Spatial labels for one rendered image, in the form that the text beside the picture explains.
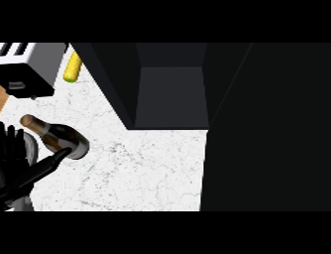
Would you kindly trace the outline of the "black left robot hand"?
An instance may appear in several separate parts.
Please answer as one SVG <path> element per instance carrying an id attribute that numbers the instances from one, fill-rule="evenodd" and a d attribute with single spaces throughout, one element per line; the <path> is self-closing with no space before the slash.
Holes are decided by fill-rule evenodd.
<path id="1" fill-rule="evenodd" d="M 29 165 L 24 130 L 4 127 L 0 122 L 0 211 L 9 210 L 15 201 L 29 195 L 34 183 L 56 170 L 71 151 L 71 148 L 65 148 Z"/>

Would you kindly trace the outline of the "dark wine bottle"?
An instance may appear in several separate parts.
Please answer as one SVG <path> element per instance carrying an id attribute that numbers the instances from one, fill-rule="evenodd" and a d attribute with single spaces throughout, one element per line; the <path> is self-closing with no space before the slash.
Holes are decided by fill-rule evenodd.
<path id="1" fill-rule="evenodd" d="M 40 136 L 52 152 L 71 148 L 68 158 L 78 160 L 84 157 L 89 151 L 89 140 L 71 126 L 50 124 L 31 114 L 22 116 L 21 124 Z"/>

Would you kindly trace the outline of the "dark grey cabinet door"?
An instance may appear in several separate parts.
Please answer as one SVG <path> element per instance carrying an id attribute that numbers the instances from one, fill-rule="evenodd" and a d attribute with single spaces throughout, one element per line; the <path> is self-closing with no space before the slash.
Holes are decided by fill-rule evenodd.
<path id="1" fill-rule="evenodd" d="M 255 44 L 207 135 L 204 211 L 331 211 L 331 43 Z"/>

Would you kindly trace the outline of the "black and silver toaster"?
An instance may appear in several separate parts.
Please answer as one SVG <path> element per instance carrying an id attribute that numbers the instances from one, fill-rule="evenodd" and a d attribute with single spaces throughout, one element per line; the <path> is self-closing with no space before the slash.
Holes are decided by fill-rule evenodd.
<path id="1" fill-rule="evenodd" d="M 55 94 L 68 43 L 0 43 L 0 86 L 16 98 Z"/>

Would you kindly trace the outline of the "yellow corn cob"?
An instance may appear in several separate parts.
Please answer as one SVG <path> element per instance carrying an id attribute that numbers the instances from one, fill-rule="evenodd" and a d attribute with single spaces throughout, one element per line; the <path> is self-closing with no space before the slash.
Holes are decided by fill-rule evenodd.
<path id="1" fill-rule="evenodd" d="M 72 52 L 63 73 L 63 80 L 66 82 L 75 82 L 78 80 L 81 65 L 83 60 L 80 55 L 77 52 Z"/>

